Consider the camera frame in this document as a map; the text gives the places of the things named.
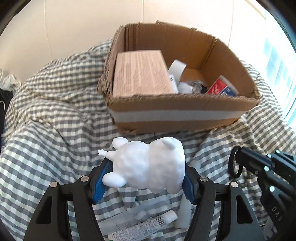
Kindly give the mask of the white plaster figurine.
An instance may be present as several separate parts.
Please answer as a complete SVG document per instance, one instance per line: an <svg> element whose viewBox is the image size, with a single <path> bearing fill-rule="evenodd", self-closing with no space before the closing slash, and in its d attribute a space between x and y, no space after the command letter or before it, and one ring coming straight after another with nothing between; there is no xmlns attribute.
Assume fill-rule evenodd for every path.
<svg viewBox="0 0 296 241"><path fill-rule="evenodd" d="M113 151L98 150L98 155L112 161L113 169L102 178L104 185L149 189L152 193L167 190L177 194L185 177L183 144L174 137L163 137L146 144L117 137Z"/></svg>

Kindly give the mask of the clear tape roll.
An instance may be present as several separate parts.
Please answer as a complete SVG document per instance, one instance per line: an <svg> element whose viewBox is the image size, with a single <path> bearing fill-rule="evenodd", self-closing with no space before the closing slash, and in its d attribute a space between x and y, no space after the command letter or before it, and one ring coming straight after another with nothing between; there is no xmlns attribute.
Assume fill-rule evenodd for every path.
<svg viewBox="0 0 296 241"><path fill-rule="evenodd" d="M185 63L182 63L181 61L176 59L170 65L170 67L168 69L168 73L169 73L169 75L173 75L175 78L175 81L177 83L179 83L186 67L187 67L187 65Z"/></svg>

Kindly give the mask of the clear plastic packet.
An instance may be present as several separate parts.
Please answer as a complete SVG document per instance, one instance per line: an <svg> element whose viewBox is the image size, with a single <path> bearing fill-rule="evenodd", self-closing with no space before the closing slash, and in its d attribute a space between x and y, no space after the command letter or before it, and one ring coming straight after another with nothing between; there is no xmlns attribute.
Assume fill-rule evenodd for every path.
<svg viewBox="0 0 296 241"><path fill-rule="evenodd" d="M170 200L164 196L151 199L104 221L100 221L98 223L99 228L102 235L116 232L118 230L146 221L152 216L152 211L154 209L169 204L171 204Z"/></svg>

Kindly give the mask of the white ointment tube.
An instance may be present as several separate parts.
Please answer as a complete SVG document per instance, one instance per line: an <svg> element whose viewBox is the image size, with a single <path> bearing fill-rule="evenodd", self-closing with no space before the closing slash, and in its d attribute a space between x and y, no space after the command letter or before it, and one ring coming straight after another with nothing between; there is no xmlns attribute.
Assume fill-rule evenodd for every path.
<svg viewBox="0 0 296 241"><path fill-rule="evenodd" d="M164 227L169 225L178 219L177 214L170 210L162 215L155 218L149 219L145 222L139 223L132 227L119 230L111 233L108 236L109 240L122 241L122 240L144 240L150 235L162 230Z"/></svg>

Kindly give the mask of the grey checkered bed sheet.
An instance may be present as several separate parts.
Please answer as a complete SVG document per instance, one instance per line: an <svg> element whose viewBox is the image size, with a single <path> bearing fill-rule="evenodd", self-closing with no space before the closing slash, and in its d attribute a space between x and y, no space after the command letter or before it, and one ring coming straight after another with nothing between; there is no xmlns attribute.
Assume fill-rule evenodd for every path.
<svg viewBox="0 0 296 241"><path fill-rule="evenodd" d="M89 174L102 161L98 150L111 150L119 136L97 92L110 44L50 62L10 102L1 139L1 220L15 240L23 240L50 183ZM245 68L260 92L258 106L224 128L171 133L182 142L187 163L217 183L229 182L228 158L236 145L263 155L295 153L295 132L276 97L258 71Z"/></svg>

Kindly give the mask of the red blue small box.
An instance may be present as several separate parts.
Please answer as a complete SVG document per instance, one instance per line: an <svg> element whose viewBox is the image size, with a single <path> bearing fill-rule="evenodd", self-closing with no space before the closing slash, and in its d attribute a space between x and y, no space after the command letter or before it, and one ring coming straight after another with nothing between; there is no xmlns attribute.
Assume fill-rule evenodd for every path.
<svg viewBox="0 0 296 241"><path fill-rule="evenodd" d="M220 75L207 90L206 94L238 96L239 92L227 78Z"/></svg>

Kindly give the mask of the white crumpled tissue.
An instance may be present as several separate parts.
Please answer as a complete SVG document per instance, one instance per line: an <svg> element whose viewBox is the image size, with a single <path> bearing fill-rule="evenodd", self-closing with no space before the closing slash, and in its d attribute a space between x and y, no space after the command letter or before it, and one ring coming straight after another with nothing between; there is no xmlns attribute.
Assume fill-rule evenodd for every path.
<svg viewBox="0 0 296 241"><path fill-rule="evenodd" d="M208 91L207 86L200 80L179 82L177 87L180 93L205 94Z"/></svg>

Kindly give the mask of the window with blinds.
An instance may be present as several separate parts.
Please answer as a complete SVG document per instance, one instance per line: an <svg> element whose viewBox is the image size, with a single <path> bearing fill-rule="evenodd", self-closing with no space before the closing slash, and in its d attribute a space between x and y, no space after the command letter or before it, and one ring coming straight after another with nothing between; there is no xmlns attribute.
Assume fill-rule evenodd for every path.
<svg viewBox="0 0 296 241"><path fill-rule="evenodd" d="M295 123L295 32L279 1L261 1L265 18L262 28L264 76L288 123Z"/></svg>

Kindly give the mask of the brown cardboard box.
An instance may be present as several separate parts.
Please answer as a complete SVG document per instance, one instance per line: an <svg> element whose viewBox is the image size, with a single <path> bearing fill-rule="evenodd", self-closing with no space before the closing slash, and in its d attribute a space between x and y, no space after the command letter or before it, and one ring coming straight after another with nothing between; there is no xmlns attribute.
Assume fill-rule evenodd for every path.
<svg viewBox="0 0 296 241"><path fill-rule="evenodd" d="M239 94L180 93L174 76L169 75L174 94L114 97L118 53L142 50L160 50L167 69L176 59L185 63L187 67L180 82L200 80L209 89L223 75ZM222 41L195 29L160 22L127 24L116 31L98 90L118 130L128 135L227 126L260 102L254 81Z"/></svg>

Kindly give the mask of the black cloth pile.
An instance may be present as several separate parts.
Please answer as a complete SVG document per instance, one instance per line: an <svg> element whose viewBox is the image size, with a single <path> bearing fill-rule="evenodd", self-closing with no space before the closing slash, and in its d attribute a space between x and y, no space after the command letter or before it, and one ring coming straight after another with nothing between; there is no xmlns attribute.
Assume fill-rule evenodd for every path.
<svg viewBox="0 0 296 241"><path fill-rule="evenodd" d="M0 89L0 132L4 131L4 120L5 115L8 110L11 99L13 98L13 93L11 91L6 91Z"/></svg>

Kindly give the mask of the brown printed carton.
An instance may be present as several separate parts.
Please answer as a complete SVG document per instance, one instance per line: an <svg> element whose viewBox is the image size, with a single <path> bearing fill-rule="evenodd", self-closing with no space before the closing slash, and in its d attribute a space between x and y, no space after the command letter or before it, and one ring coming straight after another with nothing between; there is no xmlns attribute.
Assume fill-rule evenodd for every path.
<svg viewBox="0 0 296 241"><path fill-rule="evenodd" d="M175 92L160 50L118 53L113 80L114 97Z"/></svg>

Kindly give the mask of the white cloth pile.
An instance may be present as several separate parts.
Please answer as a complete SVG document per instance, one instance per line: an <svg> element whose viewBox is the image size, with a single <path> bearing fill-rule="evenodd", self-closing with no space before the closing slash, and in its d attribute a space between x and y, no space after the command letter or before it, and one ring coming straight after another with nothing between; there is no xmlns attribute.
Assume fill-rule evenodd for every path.
<svg viewBox="0 0 296 241"><path fill-rule="evenodd" d="M6 74L1 69L1 85L0 88L5 91L17 91L21 87L21 83L12 74Z"/></svg>

